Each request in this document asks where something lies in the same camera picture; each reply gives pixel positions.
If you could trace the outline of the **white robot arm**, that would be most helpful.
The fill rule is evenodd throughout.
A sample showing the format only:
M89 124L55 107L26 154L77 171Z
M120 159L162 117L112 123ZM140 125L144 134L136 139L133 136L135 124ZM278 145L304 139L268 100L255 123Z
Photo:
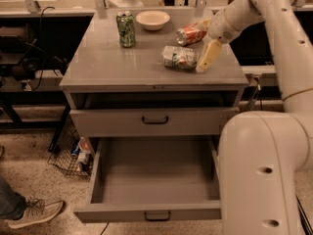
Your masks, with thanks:
M305 0L234 0L207 26L206 71L224 43L265 23L284 109L245 112L218 147L223 235L302 235L294 174L313 167L313 45L293 10Z

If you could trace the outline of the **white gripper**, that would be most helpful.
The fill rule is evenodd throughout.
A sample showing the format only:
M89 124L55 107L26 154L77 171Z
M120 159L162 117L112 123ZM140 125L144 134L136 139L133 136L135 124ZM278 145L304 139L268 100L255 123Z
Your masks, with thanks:
M242 12L240 9L226 7L213 15L211 19L200 21L196 28L207 30L211 39L202 49L196 72L205 72L215 62L222 50L222 44L236 39L243 31Z

